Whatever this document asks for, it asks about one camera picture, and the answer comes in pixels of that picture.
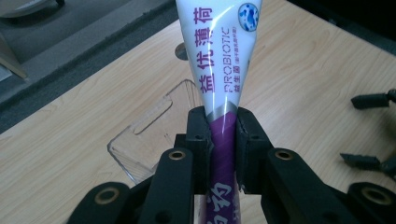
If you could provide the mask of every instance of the wood grain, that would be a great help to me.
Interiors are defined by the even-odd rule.
[[[396,59],[282,0],[263,4],[241,106],[276,147],[297,151],[342,191],[390,178],[347,167],[339,153],[384,160],[396,146],[391,108],[358,111],[350,99],[396,87]],[[83,196],[107,181],[132,181],[106,144],[185,78],[175,56],[178,21],[0,136],[2,223],[64,223]],[[260,198],[242,196],[243,223],[263,223]]]

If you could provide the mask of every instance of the blue logo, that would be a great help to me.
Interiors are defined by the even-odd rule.
[[[259,10],[251,3],[246,3],[239,8],[239,23],[246,31],[255,31],[259,23]]]

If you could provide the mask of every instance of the black plastic part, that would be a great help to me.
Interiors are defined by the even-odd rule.
[[[184,133],[176,134],[174,147],[186,147],[186,134]]]
[[[137,223],[149,192],[151,180],[152,176],[130,189],[129,197],[122,208],[117,224]]]
[[[384,174],[396,181],[396,156],[382,162],[381,170]]]
[[[396,103],[396,89],[388,91],[388,98],[393,102]]]
[[[139,224],[193,222],[192,162],[192,153],[182,147],[162,154]]]
[[[288,215],[291,223],[359,223],[297,153],[271,149],[265,165],[273,189],[262,197],[275,192],[287,211],[283,216]],[[274,211],[264,210],[266,217],[268,212]]]
[[[78,204],[68,224],[116,223],[129,196],[125,184],[108,182],[93,188]]]
[[[389,98],[385,93],[359,95],[352,98],[351,101],[357,109],[389,107]]]
[[[269,224],[291,223],[285,205],[279,198],[276,187],[271,183],[269,176],[262,175],[262,211]]]
[[[261,160],[274,148],[264,129],[249,110],[239,107],[235,134],[235,169],[239,188],[246,194],[262,194],[258,181]]]
[[[356,183],[347,193],[349,207],[361,223],[395,223],[396,195],[372,183]]]
[[[350,167],[356,167],[362,170],[379,171],[381,162],[372,156],[361,156],[341,153],[344,162]]]
[[[194,193],[206,194],[209,189],[213,143],[203,106],[195,107],[189,112],[185,145],[194,155]]]

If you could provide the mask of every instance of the purple stripe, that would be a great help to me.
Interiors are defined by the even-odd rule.
[[[235,113],[229,112],[209,124],[215,149],[211,157],[211,182],[206,196],[205,223],[239,223],[239,218],[235,218],[239,217],[239,199],[235,195],[234,177],[235,121]]]

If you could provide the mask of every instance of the screw hole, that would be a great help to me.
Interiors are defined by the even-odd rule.
[[[279,151],[277,151],[277,152],[275,153],[275,155],[276,155],[278,158],[280,158],[281,160],[284,160],[284,161],[290,161],[290,160],[293,159],[293,156],[292,156],[289,152],[284,151],[284,150],[279,150]]]
[[[95,195],[95,202],[97,204],[108,204],[116,201],[116,199],[119,197],[120,191],[116,188],[113,187],[108,187],[105,189],[102,189]]]
[[[361,194],[369,201],[381,205],[392,204],[392,199],[388,196],[386,192],[379,189],[365,187],[361,189]]]
[[[183,158],[186,157],[186,153],[182,151],[173,151],[169,153],[169,158],[173,161],[180,161],[183,160]]]

